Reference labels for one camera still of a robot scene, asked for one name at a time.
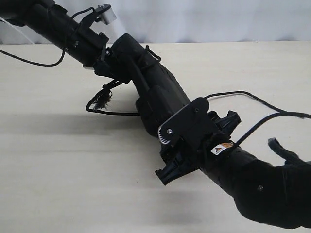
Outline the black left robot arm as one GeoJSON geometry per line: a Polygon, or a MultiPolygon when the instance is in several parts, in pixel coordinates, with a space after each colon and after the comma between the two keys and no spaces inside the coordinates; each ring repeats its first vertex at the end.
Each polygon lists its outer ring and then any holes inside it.
{"type": "Polygon", "coordinates": [[[114,77],[105,60],[109,39],[91,29],[95,22],[107,25],[116,19],[110,4],[89,7],[69,16],[53,0],[2,0],[0,16],[14,26],[29,27],[96,75],[114,77]]]}

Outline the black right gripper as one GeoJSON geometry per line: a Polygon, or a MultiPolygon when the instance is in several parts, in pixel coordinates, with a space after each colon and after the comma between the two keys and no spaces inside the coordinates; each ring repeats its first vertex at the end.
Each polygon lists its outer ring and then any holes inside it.
{"type": "Polygon", "coordinates": [[[240,124],[238,113],[228,111],[220,118],[215,111],[207,112],[174,146],[161,144],[160,155],[165,162],[155,173],[164,185],[198,170],[208,162],[207,149],[215,143],[228,142],[240,124]]]}

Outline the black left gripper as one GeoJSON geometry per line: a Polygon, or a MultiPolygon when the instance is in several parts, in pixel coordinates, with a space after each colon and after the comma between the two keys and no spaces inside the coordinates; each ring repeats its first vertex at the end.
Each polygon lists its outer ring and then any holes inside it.
{"type": "Polygon", "coordinates": [[[88,55],[86,62],[83,63],[83,68],[92,69],[98,76],[115,78],[111,65],[106,61],[111,54],[111,51],[106,49],[109,38],[103,33],[97,34],[94,31],[87,31],[80,35],[86,41],[84,52],[88,55]]]}

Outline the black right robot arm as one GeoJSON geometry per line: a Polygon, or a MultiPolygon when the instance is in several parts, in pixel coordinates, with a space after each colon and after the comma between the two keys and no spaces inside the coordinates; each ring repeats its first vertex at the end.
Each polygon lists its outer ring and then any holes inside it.
{"type": "Polygon", "coordinates": [[[311,164],[270,138],[270,149],[284,159],[282,166],[259,160],[244,151],[231,134],[241,119],[229,111],[178,112],[159,133],[165,167],[156,172],[163,184],[200,170],[230,195],[247,219],[285,229],[311,226],[311,164]]]}

